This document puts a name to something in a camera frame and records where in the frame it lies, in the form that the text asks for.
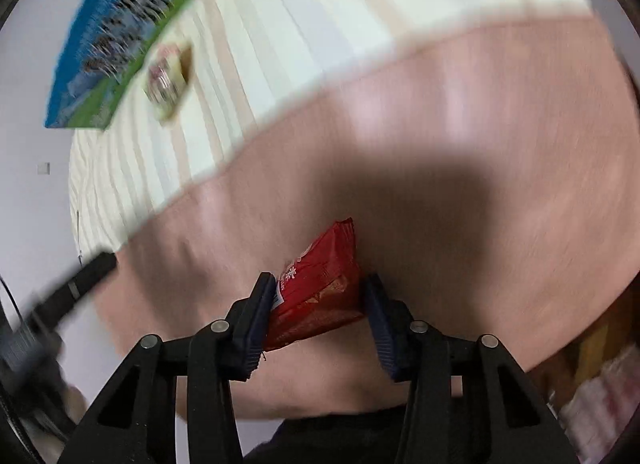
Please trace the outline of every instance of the red packet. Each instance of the red packet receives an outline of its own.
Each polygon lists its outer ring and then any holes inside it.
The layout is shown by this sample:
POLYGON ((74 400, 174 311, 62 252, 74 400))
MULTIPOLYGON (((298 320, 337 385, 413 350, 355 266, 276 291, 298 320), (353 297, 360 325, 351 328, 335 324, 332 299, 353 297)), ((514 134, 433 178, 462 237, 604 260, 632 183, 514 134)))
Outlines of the red packet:
POLYGON ((338 329, 364 317, 353 220, 336 222, 278 280, 264 349, 338 329))

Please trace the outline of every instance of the small snack package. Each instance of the small snack package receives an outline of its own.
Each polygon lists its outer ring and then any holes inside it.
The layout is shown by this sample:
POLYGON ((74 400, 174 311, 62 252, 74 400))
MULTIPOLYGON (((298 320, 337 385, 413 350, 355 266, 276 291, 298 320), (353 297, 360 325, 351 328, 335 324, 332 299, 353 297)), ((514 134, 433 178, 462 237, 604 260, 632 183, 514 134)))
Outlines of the small snack package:
POLYGON ((364 317, 353 220, 336 222, 281 274, 264 350, 338 329, 364 317))

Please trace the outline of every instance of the silver rivet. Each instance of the silver rivet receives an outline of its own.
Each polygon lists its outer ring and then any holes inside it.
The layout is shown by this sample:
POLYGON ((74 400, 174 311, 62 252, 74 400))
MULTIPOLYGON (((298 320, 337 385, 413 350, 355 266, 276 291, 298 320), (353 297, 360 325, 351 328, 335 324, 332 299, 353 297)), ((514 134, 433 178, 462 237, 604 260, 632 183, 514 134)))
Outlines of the silver rivet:
POLYGON ((147 334, 145 337, 140 340, 140 346, 143 349, 150 349, 151 347, 155 347, 158 344, 158 336, 155 334, 147 334))
POLYGON ((217 319, 211 324, 213 332, 226 332, 229 328, 229 322, 226 319, 217 319))
POLYGON ((498 338, 492 334, 485 334, 482 336, 482 345, 487 347, 488 349, 495 349, 498 346, 498 338))
POLYGON ((409 329, 417 334, 424 334, 429 330, 429 324, 421 319, 417 319, 411 322, 409 329))

